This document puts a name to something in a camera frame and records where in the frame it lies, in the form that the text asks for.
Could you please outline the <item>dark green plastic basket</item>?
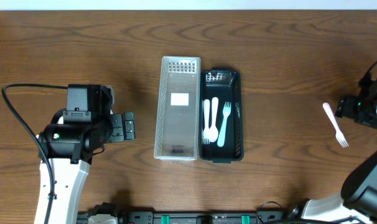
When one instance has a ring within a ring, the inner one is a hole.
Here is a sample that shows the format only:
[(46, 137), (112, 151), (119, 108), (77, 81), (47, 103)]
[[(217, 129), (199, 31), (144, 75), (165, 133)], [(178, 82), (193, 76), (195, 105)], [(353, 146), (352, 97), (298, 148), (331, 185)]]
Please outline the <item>dark green plastic basket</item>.
[(209, 127), (212, 124), (212, 98), (218, 97), (218, 112), (216, 119), (216, 127), (218, 135), (220, 133), (223, 121), (223, 107), (226, 101), (231, 103), (231, 114), (227, 120), (225, 145), (217, 146), (218, 138), (215, 142), (207, 145), (203, 144), (204, 115), (202, 114), (202, 127), (200, 134), (202, 135), (202, 143), (199, 149), (201, 159), (212, 161), (214, 163), (231, 163), (240, 161), (244, 157), (243, 144), (243, 117), (241, 102), (241, 77), (239, 72), (230, 70), (229, 68), (212, 68), (201, 72), (201, 92), (200, 106), (203, 111), (203, 101), (210, 100)]

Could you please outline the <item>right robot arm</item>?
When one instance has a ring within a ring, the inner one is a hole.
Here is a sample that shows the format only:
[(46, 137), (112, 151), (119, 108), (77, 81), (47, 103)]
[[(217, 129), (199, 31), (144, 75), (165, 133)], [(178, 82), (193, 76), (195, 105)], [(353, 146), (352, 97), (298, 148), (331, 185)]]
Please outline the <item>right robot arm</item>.
[[(331, 117), (377, 129), (377, 78), (367, 70), (358, 86), (359, 95), (344, 96)], [(292, 209), (290, 218), (306, 223), (377, 223), (377, 151), (345, 179), (340, 193), (308, 200)]]

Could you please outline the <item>white plastic fork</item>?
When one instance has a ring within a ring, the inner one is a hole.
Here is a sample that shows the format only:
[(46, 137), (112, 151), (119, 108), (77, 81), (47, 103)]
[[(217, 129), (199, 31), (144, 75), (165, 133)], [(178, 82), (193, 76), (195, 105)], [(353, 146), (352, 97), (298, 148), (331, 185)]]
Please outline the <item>white plastic fork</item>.
[(322, 107), (329, 118), (333, 128), (335, 129), (335, 138), (338, 141), (338, 143), (341, 145), (341, 147), (348, 147), (347, 140), (345, 139), (343, 133), (341, 132), (338, 123), (335, 119), (335, 115), (333, 114), (333, 111), (331, 109), (331, 106), (328, 103), (323, 103)]
[(204, 115), (203, 144), (207, 145), (210, 143), (210, 138), (208, 136), (210, 132), (210, 127), (209, 127), (210, 100), (209, 99), (205, 99), (203, 101), (203, 115)]

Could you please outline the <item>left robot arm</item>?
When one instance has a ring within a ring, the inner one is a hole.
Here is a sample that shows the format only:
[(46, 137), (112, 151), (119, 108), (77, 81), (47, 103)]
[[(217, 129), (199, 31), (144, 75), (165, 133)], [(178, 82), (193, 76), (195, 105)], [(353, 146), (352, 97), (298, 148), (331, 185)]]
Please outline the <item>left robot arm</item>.
[(36, 223), (76, 223), (79, 201), (93, 156), (105, 144), (135, 139), (132, 112), (114, 113), (109, 85), (70, 84), (67, 106), (37, 136), (40, 164)]

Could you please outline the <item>pale pink plastic fork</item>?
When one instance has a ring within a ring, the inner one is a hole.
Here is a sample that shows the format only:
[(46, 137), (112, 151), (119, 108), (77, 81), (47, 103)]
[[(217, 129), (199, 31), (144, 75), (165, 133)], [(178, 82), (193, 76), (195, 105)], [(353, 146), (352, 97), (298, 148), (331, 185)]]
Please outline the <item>pale pink plastic fork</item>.
[(218, 112), (218, 104), (219, 104), (219, 99), (218, 97), (213, 97), (212, 98), (212, 124), (210, 127), (210, 132), (209, 132), (209, 139), (210, 142), (215, 142), (218, 138), (218, 130), (216, 127), (216, 119), (217, 119), (217, 112)]

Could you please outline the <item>mint green plastic fork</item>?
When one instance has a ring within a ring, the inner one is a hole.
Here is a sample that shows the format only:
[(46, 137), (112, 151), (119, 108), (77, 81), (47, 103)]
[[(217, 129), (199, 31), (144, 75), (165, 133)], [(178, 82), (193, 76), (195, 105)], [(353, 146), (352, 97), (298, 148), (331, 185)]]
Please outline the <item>mint green plastic fork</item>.
[(231, 103), (226, 101), (223, 107), (223, 121), (220, 128), (220, 133), (218, 135), (217, 146), (223, 147), (225, 145), (226, 138), (226, 126), (229, 115), (231, 114)]

